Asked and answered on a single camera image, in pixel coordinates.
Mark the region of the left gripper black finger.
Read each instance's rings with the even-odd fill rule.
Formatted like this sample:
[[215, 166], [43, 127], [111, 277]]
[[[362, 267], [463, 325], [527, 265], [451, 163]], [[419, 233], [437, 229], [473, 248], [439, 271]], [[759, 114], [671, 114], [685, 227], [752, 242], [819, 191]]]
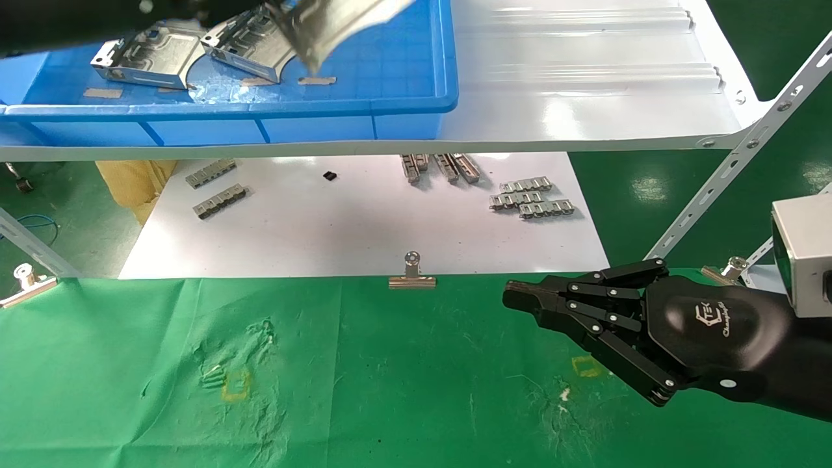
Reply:
[[263, 6], [273, 20], [282, 29], [292, 29], [295, 26], [294, 9], [299, 1], [264, 1]]

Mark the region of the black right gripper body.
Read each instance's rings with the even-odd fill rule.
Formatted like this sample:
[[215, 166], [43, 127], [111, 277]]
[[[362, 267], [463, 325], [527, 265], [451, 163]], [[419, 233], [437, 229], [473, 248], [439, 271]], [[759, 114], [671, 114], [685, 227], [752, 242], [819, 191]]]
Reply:
[[682, 276], [648, 285], [644, 306], [650, 339], [684, 384], [727, 399], [766, 394], [772, 379], [766, 361], [796, 319], [783, 294]]

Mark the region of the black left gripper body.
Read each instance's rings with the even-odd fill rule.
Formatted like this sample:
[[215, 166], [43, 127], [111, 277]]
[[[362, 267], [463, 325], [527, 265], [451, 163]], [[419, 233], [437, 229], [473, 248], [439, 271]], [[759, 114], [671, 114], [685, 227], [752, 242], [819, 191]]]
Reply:
[[195, 20], [204, 29], [258, 8], [261, 1], [137, 1], [125, 29], [143, 31], [166, 20]]

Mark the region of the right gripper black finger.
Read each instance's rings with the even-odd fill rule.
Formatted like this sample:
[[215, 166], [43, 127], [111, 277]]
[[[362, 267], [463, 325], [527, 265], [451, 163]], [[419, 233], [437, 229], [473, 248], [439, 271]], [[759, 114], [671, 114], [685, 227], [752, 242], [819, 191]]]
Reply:
[[511, 279], [505, 286], [506, 302], [561, 297], [604, 297], [637, 300], [641, 290], [670, 273], [663, 259], [651, 259], [627, 265], [592, 270], [576, 278], [548, 275], [537, 283]]
[[538, 326], [562, 333], [656, 407], [679, 388], [677, 379], [636, 349], [643, 324], [606, 300], [577, 296], [505, 296], [503, 304], [529, 313]]

